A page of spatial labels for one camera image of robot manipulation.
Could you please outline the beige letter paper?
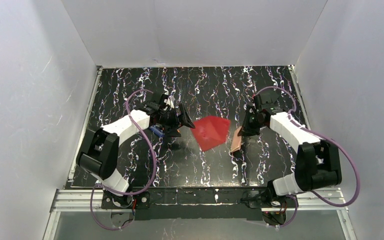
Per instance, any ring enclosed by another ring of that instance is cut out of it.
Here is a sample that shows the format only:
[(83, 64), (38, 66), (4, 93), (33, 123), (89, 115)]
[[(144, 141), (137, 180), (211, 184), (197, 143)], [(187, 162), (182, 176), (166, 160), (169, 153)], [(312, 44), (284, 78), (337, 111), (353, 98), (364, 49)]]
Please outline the beige letter paper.
[(230, 151), (229, 151), (230, 153), (237, 152), (241, 149), (242, 139), (243, 139), (242, 127), (240, 126), (233, 133), (232, 141), (231, 141), (231, 145), (230, 145)]

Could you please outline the red envelope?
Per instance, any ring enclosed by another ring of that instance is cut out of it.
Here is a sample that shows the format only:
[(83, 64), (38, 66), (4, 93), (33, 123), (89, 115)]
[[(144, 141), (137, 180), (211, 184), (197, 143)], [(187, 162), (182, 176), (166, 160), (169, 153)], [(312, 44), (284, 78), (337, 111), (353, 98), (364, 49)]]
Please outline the red envelope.
[(227, 141), (231, 121), (218, 116), (206, 116), (193, 122), (193, 137), (202, 152), (213, 149)]

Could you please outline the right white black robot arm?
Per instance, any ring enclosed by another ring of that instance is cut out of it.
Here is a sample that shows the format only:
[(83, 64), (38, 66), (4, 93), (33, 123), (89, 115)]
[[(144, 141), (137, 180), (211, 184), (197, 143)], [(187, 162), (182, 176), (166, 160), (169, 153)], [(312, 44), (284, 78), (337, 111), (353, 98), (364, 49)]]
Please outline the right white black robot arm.
[(278, 197), (339, 185), (342, 168), (338, 147), (292, 123), (287, 111), (276, 105), (278, 98), (270, 92), (254, 95), (236, 134), (240, 138), (257, 136), (261, 128), (267, 127), (296, 152), (294, 172), (269, 181), (268, 192)]

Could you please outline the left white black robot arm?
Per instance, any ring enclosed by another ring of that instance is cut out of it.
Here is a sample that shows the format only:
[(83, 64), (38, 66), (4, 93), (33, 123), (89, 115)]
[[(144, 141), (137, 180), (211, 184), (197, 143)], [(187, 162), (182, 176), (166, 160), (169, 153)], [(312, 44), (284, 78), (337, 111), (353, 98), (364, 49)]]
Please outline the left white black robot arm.
[(76, 156), (76, 165), (100, 181), (102, 187), (116, 196), (134, 196), (145, 192), (153, 183), (157, 170), (157, 156), (151, 151), (153, 170), (145, 187), (129, 192), (129, 183), (117, 170), (120, 145), (137, 133), (157, 126), (164, 137), (181, 137), (179, 128), (195, 129), (182, 103), (175, 105), (172, 97), (152, 93), (151, 98), (134, 110), (126, 106), (127, 115), (102, 127), (86, 129)]

